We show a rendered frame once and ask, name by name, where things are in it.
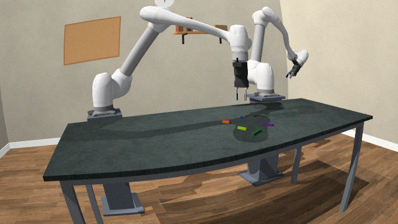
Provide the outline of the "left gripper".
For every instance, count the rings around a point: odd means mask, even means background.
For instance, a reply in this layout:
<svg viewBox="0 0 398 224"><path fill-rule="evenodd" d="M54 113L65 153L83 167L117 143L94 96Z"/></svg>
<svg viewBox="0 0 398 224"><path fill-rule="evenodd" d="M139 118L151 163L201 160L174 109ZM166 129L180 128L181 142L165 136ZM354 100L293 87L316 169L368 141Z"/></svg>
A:
<svg viewBox="0 0 398 224"><path fill-rule="evenodd" d="M289 76L289 78L292 78L292 76L296 76L297 73L299 72L300 68L302 68L302 66L304 65L304 62L300 59L297 58L297 60L292 59L292 62L294 64L294 66L292 67L292 70L290 72L287 73L286 78Z"/></svg>

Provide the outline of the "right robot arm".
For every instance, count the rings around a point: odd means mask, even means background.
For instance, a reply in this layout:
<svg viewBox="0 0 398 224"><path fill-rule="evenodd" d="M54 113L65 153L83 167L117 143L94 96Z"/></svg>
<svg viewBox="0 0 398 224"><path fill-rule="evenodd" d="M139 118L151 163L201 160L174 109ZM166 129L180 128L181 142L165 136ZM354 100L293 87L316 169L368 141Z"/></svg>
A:
<svg viewBox="0 0 398 224"><path fill-rule="evenodd" d="M94 108L88 110L92 117L114 115L113 100L127 94L131 88L132 73L138 63L154 42L159 33L162 33L171 25L190 28L208 33L226 40L231 51L248 51L252 46L251 38L242 25L233 25L230 31L224 31L213 26L185 18L175 14L166 7L146 6L141 9L140 17L148 21L148 27L142 34L121 68L111 76L108 73L96 75L92 86ZM250 41L250 42L249 42Z"/></svg>

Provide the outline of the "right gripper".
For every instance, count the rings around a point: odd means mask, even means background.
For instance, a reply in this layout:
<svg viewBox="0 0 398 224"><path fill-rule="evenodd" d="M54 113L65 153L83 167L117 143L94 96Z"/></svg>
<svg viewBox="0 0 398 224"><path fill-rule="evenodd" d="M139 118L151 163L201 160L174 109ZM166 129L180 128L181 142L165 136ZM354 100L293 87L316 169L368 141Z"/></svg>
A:
<svg viewBox="0 0 398 224"><path fill-rule="evenodd" d="M236 100L238 100L238 88L245 88L245 101L247 100L247 89L249 87L248 82L248 52L247 51L231 51L234 75L235 75L235 89L236 89ZM237 61L236 61L237 59ZM240 63L242 62L242 63Z"/></svg>

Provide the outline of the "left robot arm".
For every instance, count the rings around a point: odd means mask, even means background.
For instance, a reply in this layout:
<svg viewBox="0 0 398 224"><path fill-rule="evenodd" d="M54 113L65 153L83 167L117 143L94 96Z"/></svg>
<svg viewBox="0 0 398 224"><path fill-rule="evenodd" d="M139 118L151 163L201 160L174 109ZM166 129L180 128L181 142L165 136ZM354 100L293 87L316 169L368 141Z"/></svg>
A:
<svg viewBox="0 0 398 224"><path fill-rule="evenodd" d="M288 33L277 14L269 7L264 7L260 11L256 11L253 16L255 24L255 32L251 53L251 60L247 62L248 65L248 82L257 85L257 91L253 93L255 96L260 97L275 97L279 96L274 93L274 74L270 64L261 63L263 42L265 28L271 22L278 28L284 40L285 48L288 52L287 58L292 59L300 58L304 63L307 61L309 53L305 49L297 52L289 46Z"/></svg>

